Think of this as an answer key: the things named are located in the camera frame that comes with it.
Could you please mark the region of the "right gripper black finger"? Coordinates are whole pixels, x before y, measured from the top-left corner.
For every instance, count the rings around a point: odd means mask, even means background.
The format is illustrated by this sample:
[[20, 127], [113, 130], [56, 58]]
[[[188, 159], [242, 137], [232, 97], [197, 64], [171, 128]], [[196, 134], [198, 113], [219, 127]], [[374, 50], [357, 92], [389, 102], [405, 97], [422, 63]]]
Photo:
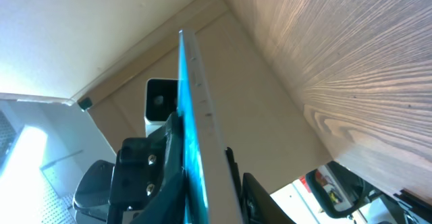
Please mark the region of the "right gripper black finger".
[[241, 210], [245, 224], [295, 224], [251, 173], [243, 175]]

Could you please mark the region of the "blue screen smartphone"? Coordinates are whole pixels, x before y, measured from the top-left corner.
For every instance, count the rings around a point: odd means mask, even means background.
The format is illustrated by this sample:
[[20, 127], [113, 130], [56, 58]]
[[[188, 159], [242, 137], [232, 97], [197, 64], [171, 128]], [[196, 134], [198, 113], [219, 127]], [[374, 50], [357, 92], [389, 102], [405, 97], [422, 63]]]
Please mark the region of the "blue screen smartphone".
[[178, 114], [192, 223], [242, 223], [239, 201], [213, 110], [195, 32], [179, 31]]

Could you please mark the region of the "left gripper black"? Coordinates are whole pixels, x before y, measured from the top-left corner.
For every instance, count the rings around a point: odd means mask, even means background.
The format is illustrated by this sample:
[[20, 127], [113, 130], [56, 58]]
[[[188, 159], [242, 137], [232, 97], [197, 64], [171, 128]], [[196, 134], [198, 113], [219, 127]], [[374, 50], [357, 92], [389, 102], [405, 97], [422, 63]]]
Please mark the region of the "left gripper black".
[[[186, 180], [182, 118], [173, 112], [164, 128], [165, 133], [153, 132], [146, 138], [126, 138], [122, 142], [111, 178], [108, 224], [184, 222]], [[241, 200], [242, 185], [234, 152], [227, 147], [225, 155], [236, 196]]]

